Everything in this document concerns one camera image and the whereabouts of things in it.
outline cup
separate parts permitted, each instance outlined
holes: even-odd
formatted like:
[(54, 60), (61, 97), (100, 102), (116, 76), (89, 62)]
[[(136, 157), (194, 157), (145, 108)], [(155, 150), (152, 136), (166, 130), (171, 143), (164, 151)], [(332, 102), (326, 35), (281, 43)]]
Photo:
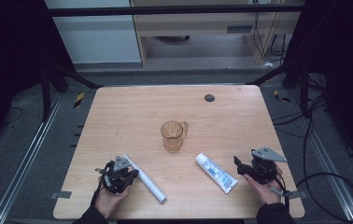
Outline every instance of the cup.
[(162, 142), (169, 152), (177, 152), (182, 148), (183, 139), (188, 133), (188, 123), (167, 121), (162, 126)]

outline white wall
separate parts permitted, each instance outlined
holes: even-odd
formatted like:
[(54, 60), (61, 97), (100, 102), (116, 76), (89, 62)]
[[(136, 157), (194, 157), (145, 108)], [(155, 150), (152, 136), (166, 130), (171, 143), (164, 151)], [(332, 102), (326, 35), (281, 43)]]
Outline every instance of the white wall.
[[(45, 0), (48, 8), (129, 7), (128, 0)], [(73, 63), (140, 63), (132, 16), (54, 17)]]

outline white stick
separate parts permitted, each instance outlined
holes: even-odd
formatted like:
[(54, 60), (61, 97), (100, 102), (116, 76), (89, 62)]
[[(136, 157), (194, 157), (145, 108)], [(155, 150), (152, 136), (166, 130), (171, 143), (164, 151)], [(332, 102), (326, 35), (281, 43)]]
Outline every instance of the white stick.
[(157, 186), (153, 183), (153, 181), (151, 181), (151, 179), (147, 176), (147, 174), (145, 174), (145, 172), (143, 172), (141, 169), (139, 169), (139, 167), (137, 167), (129, 158), (126, 154), (124, 154), (124, 159), (126, 159), (127, 161), (130, 162), (131, 166), (133, 166), (133, 168), (135, 170), (138, 170), (138, 176), (139, 178), (142, 180), (142, 182), (144, 182), (145, 186), (147, 186), (147, 188), (150, 190), (150, 192), (154, 195), (154, 197), (157, 199), (157, 201), (159, 201), (159, 203), (163, 203), (165, 201), (165, 199), (167, 198), (162, 191), (157, 188)]

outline wooden table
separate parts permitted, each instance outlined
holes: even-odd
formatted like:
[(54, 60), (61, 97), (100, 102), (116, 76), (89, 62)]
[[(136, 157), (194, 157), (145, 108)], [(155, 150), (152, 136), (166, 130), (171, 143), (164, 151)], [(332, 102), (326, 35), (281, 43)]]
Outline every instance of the wooden table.
[[(214, 102), (205, 96), (213, 94)], [(189, 123), (177, 153), (162, 145), (161, 127), (168, 120)], [(251, 164), (251, 149), (268, 146), (284, 155), (257, 86), (108, 87), (97, 91), (70, 164), (54, 216), (79, 218), (98, 184), (95, 168), (127, 154), (167, 195), (160, 204), (137, 178), (114, 215), (139, 218), (252, 218), (261, 206), (252, 187), (236, 171), (233, 156)], [(204, 153), (238, 179), (225, 194), (196, 163)], [(287, 189), (295, 184), (287, 163), (279, 162)], [(300, 199), (290, 201), (293, 217), (302, 217)]]

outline toothpaste tube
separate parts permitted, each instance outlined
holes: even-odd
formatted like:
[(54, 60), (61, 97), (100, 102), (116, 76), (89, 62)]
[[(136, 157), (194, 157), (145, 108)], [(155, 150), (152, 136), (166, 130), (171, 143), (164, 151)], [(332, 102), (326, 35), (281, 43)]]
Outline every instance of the toothpaste tube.
[(196, 162), (212, 177), (213, 180), (215, 180), (215, 182), (218, 183), (226, 194), (229, 193), (237, 183), (236, 179), (218, 167), (203, 153), (200, 153), (200, 155), (196, 157)]

